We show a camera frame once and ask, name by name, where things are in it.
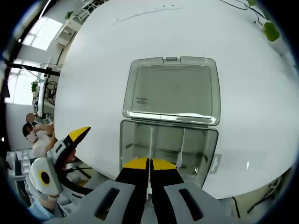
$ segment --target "open box lid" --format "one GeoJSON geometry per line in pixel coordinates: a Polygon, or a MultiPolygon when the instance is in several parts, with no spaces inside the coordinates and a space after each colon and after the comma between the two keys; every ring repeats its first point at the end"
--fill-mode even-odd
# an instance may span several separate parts
{"type": "Polygon", "coordinates": [[[128,77],[123,115],[201,125],[220,120],[216,63],[210,58],[135,60],[128,77]]]}

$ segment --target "white face mask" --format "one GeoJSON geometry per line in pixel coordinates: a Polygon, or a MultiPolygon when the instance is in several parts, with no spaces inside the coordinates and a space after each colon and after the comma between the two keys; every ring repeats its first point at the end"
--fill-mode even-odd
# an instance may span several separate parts
{"type": "Polygon", "coordinates": [[[35,142],[37,139],[36,133],[32,130],[29,135],[27,135],[26,139],[28,139],[30,142],[35,142]]]}

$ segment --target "blue sleeve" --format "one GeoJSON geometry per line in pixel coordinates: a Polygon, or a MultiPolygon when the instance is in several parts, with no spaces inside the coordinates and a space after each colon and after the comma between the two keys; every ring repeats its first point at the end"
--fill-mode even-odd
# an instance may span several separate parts
{"type": "Polygon", "coordinates": [[[41,222],[47,221],[51,218],[54,218],[54,215],[46,210],[38,200],[35,200],[31,206],[28,208],[31,214],[39,219],[41,222]]]}

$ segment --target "green plant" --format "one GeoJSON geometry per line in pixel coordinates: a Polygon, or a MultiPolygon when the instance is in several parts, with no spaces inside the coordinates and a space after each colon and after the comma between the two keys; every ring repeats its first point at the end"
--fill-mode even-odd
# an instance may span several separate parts
{"type": "Polygon", "coordinates": [[[72,15],[74,11],[69,11],[66,16],[65,16],[65,19],[68,20],[70,18],[70,16],[72,15]]]}
{"type": "Polygon", "coordinates": [[[37,88],[37,82],[32,82],[31,83],[31,92],[35,92],[36,91],[36,88],[37,88]]]}
{"type": "Polygon", "coordinates": [[[256,4],[256,0],[247,0],[249,6],[254,6],[256,4]]]}
{"type": "Polygon", "coordinates": [[[272,22],[266,22],[263,28],[263,32],[269,41],[273,42],[279,38],[279,31],[272,22]]]}

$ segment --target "window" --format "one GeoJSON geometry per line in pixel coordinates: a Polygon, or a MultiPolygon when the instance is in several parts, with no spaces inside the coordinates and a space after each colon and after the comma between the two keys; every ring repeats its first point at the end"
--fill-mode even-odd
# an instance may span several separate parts
{"type": "Polygon", "coordinates": [[[62,23],[43,16],[34,24],[22,44],[47,50],[61,26],[62,23]]]}
{"type": "MultiPolygon", "coordinates": [[[[30,65],[34,67],[39,67],[39,64],[22,61],[17,59],[14,61],[17,64],[30,65]]],[[[8,89],[10,93],[10,98],[5,98],[6,103],[11,104],[23,104],[23,105],[32,105],[32,92],[31,92],[31,83],[36,81],[38,72],[36,71],[25,71],[23,69],[12,68],[8,77],[8,89]]]]}

